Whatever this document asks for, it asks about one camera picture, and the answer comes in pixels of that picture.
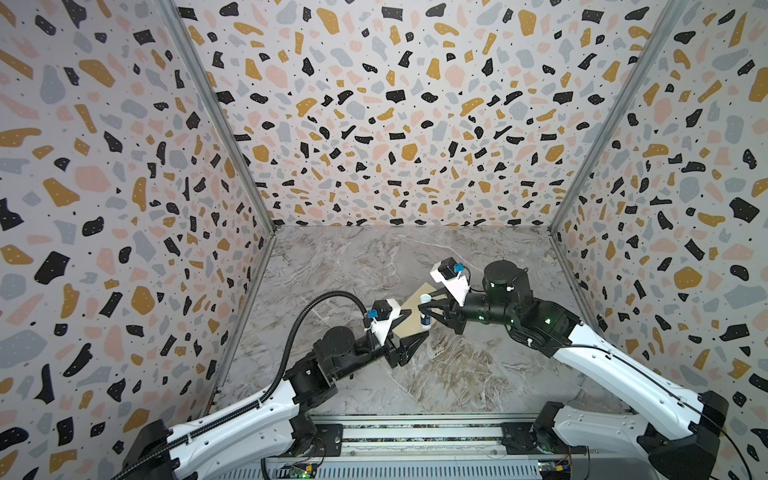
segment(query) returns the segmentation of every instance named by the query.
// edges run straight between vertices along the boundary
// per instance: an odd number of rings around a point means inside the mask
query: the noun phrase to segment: terrazzo wall
[[[179,0],[277,224],[542,225],[664,0]]]
[[[263,239],[150,2],[0,3],[0,477],[205,410]]]
[[[768,2],[691,2],[557,238],[607,337],[768,472]],[[721,440],[718,478],[746,478]]]

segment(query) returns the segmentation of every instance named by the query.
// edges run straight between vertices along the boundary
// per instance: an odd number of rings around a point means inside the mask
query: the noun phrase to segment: robotic arm
[[[458,335],[467,322],[503,325],[514,341],[578,369],[634,410],[612,415],[547,402],[529,438],[512,440],[518,442],[515,447],[554,452],[563,444],[589,445],[640,458],[669,480],[709,478],[728,410],[723,397],[696,394],[666,380],[601,338],[574,313],[534,298],[527,271],[512,262],[487,265],[482,290],[470,287],[468,270],[452,258],[436,263],[431,275],[443,288],[421,298],[421,333],[400,339],[396,346],[392,329],[410,311],[401,310],[395,300],[377,300],[365,311],[350,293],[323,294],[296,319],[278,376],[268,389],[172,429],[162,420],[146,425],[113,480],[214,478],[254,459],[308,451],[317,435],[308,411],[336,394],[336,381],[379,358],[391,368],[407,364],[429,335],[431,319]],[[333,327],[286,369],[301,320],[331,296],[350,298],[365,312],[365,335],[355,338],[351,329]]]

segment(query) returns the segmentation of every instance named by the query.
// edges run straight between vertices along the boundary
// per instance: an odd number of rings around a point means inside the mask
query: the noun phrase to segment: marble floor
[[[250,318],[222,387],[227,406],[268,385],[299,311],[328,290],[355,293],[366,306],[388,297],[404,302],[432,265],[454,257],[478,286],[493,260],[527,266],[538,298],[577,312],[546,230],[448,227],[282,227]],[[321,303],[304,320],[291,362],[306,355],[331,326],[363,328],[346,299]],[[325,413],[538,412],[548,400],[577,408],[620,411],[624,404],[591,379],[515,343],[502,326],[469,323],[463,336],[434,325],[405,367],[384,359],[337,383],[339,393],[318,407]]]

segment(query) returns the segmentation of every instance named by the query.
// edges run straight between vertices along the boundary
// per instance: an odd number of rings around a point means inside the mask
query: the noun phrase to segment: white marble vein
[[[348,290],[370,306],[405,301],[430,281],[434,262],[463,261],[479,285],[493,260],[529,268],[534,294],[576,310],[545,230],[448,227],[283,227],[250,318],[222,387],[219,406],[272,381],[288,331],[299,311],[327,290]],[[362,335],[359,311],[332,299],[307,316],[293,344],[291,363],[307,354],[331,326]],[[381,359],[337,383],[339,393],[316,409],[334,413],[537,412],[554,400],[616,412],[622,402],[579,372],[517,344],[501,326],[469,323],[463,336],[442,325],[402,368]]]

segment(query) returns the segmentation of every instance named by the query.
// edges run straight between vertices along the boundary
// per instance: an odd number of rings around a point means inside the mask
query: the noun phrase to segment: gray marble surface
[[[268,385],[299,311],[328,290],[355,293],[366,306],[404,302],[447,257],[463,261],[478,286],[493,260],[528,267],[534,295],[577,312],[546,231],[529,228],[282,227],[256,302],[222,387],[227,406]],[[359,311],[346,299],[318,305],[305,318],[291,362],[331,326],[356,336]],[[384,359],[337,383],[339,393],[315,411],[328,413],[538,412],[549,400],[617,412],[622,402],[591,379],[511,340],[502,326],[469,323],[463,336],[434,325],[405,367]]]

